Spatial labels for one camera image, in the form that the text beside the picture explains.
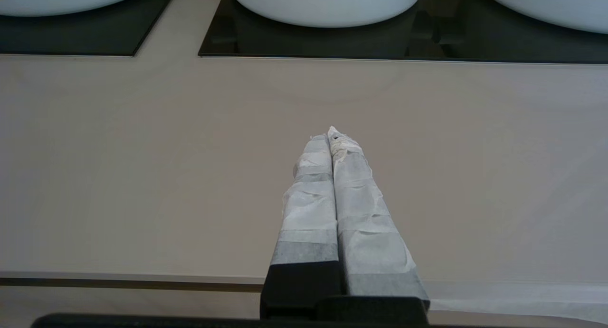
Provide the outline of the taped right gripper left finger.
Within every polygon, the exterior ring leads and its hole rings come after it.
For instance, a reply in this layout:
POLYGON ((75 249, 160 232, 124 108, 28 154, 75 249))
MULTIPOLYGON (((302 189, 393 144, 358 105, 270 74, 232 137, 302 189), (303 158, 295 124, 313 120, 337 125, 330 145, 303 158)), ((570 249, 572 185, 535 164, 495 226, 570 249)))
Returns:
POLYGON ((261 319, 312 319, 317 302, 342 293, 332 155, 313 136, 283 196, 283 222, 260 297, 261 319))

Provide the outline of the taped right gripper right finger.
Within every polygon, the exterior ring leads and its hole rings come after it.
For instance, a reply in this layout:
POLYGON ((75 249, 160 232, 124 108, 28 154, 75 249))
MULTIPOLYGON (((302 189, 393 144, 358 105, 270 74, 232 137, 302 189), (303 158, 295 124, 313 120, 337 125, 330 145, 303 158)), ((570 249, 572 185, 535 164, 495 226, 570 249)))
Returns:
POLYGON ((329 129, 337 235, 347 293, 429 297, 356 140, 329 129))

